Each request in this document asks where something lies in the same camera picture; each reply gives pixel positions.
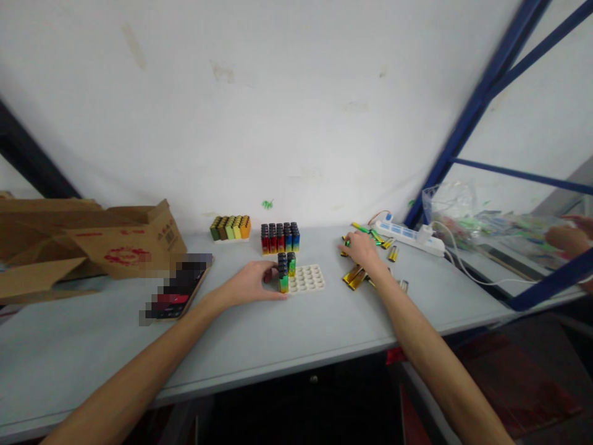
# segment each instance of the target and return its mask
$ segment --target box flap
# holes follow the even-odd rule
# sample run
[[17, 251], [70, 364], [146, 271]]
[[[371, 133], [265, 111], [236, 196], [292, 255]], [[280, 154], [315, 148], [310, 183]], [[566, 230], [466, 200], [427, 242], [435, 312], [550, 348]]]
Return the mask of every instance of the box flap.
[[67, 229], [137, 226], [123, 215], [108, 211], [71, 211], [42, 213], [0, 213], [0, 223], [19, 223], [47, 235], [62, 234]]
[[48, 235], [31, 227], [10, 221], [0, 221], [0, 261], [9, 263], [16, 255], [48, 239], [50, 239]]
[[95, 200], [38, 199], [38, 200], [0, 200], [0, 213], [37, 213], [61, 211], [102, 211], [103, 207]]
[[140, 224], [150, 224], [153, 222], [163, 211], [169, 208], [169, 203], [166, 199], [159, 202], [156, 206], [123, 206], [123, 207], [110, 207], [107, 211], [121, 214], [126, 216]]
[[73, 258], [8, 269], [0, 273], [0, 299], [50, 290], [56, 281], [85, 260]]

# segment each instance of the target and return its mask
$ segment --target hand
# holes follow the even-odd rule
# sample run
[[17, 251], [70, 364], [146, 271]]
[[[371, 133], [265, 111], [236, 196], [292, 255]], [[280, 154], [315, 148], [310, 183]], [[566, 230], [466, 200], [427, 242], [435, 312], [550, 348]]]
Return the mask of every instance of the hand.
[[580, 230], [585, 232], [589, 239], [593, 240], [593, 218], [583, 215], [566, 215], [562, 218], [575, 223]]
[[220, 286], [205, 298], [228, 309], [245, 303], [265, 300], [286, 300], [287, 295], [281, 292], [265, 290], [261, 282], [272, 279], [272, 271], [278, 267], [273, 261], [250, 261], [233, 278]]
[[356, 233], [350, 232], [346, 235], [346, 241], [350, 241], [350, 246], [347, 247], [340, 244], [338, 245], [338, 249], [351, 256], [352, 259], [361, 265], [368, 273], [370, 273], [370, 270], [372, 269], [385, 266], [385, 263], [379, 258], [375, 241], [373, 241], [367, 234], [364, 234], [361, 231], [356, 231]]
[[579, 256], [589, 249], [587, 235], [580, 229], [568, 226], [552, 227], [545, 234], [549, 245], [564, 250], [568, 256]]

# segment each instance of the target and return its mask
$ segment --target blue metal frame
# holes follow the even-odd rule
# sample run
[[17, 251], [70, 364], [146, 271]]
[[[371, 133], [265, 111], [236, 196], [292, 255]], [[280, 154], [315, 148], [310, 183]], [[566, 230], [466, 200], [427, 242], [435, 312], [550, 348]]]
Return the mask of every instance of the blue metal frame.
[[512, 170], [504, 167], [497, 167], [490, 164], [477, 163], [475, 161], [469, 161], [467, 159], [451, 158], [450, 160], [454, 164], [466, 165], [469, 167], [475, 167], [482, 170], [488, 170], [495, 173], [505, 174], [507, 176], [513, 176], [520, 179], [526, 179], [534, 182], [540, 182], [541, 184], [552, 185], [560, 189], [570, 190], [572, 192], [584, 193], [585, 195], [593, 195], [593, 187], [590, 185], [577, 184], [576, 182], [565, 181], [561, 179], [554, 179], [547, 176], [540, 176], [533, 173], [522, 172], [519, 170]]
[[568, 18], [562, 22], [548, 37], [543, 39], [529, 54], [521, 59], [510, 71], [508, 71], [493, 87], [486, 96], [490, 103], [502, 90], [508, 87], [511, 82], [527, 71], [527, 68], [537, 62], [545, 53], [550, 51], [554, 45], [564, 39], [572, 30], [580, 25], [593, 12], [593, 0], [587, 0], [578, 7]]
[[[537, 27], [539, 20], [545, 13], [550, 2], [551, 0], [524, 0], [519, 7], [511, 25], [484, 72], [482, 80], [471, 95], [468, 104], [457, 120], [453, 132], [449, 136], [432, 171], [422, 186], [418, 198], [408, 212], [405, 219], [405, 224], [408, 227], [415, 227], [423, 215], [422, 190], [440, 184], [454, 163], [593, 195], [593, 187], [586, 185], [477, 163], [458, 157], [483, 116], [484, 111], [490, 105], [490, 102], [593, 13], [593, 0], [586, 0], [513, 67], [518, 54], [521, 52], [533, 30]], [[531, 286], [528, 290], [515, 297], [509, 306], [519, 311], [529, 309], [549, 299], [558, 292], [573, 286], [586, 278], [591, 272], [593, 272], [593, 249], [590, 249], [556, 272], [548, 275], [541, 282]]]
[[587, 279], [591, 273], [593, 273], [593, 248], [549, 274], [507, 304], [517, 311], [531, 309], [577, 282]]
[[451, 169], [450, 158], [459, 155], [488, 107], [488, 103], [484, 102], [488, 91], [513, 66], [523, 46], [551, 2], [552, 0], [524, 0], [519, 6], [505, 36], [494, 52], [482, 80], [471, 95], [437, 162], [420, 189], [414, 205], [408, 212], [405, 220], [408, 227], [415, 227], [422, 216], [422, 190], [443, 182]]

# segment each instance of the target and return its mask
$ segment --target power strip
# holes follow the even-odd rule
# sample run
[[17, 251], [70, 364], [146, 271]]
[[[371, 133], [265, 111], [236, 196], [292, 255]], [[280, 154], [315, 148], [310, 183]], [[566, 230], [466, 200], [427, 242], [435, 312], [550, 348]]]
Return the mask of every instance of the power strip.
[[381, 235], [395, 238], [398, 242], [424, 250], [431, 255], [445, 256], [445, 243], [438, 238], [430, 237], [424, 243], [421, 243], [418, 241], [418, 232], [389, 221], [377, 221], [373, 228]]

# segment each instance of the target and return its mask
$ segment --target cardboard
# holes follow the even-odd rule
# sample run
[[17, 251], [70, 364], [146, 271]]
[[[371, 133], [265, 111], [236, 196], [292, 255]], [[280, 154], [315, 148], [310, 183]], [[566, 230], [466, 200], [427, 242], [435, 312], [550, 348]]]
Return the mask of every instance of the cardboard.
[[86, 258], [48, 261], [0, 273], [0, 305], [28, 304], [94, 294], [94, 290], [55, 290], [52, 286]]
[[107, 210], [93, 200], [0, 200], [0, 263], [10, 266], [0, 273], [0, 304], [92, 294], [52, 286], [105, 273], [143, 276], [186, 252], [166, 200]]
[[112, 207], [105, 213], [114, 221], [120, 218], [128, 222], [66, 233], [111, 278], [135, 278], [168, 270], [172, 257], [187, 253], [167, 200], [156, 206]]

